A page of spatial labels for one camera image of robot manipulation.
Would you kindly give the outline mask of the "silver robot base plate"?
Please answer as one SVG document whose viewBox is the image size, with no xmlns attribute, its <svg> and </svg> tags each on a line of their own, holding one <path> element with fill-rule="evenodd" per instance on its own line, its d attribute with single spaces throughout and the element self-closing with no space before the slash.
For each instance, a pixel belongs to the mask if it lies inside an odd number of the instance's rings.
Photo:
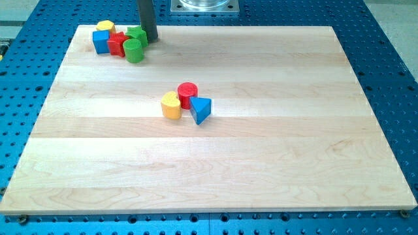
<svg viewBox="0 0 418 235">
<path fill-rule="evenodd" d="M 171 0 L 171 12 L 238 12 L 239 0 Z"/>
</svg>

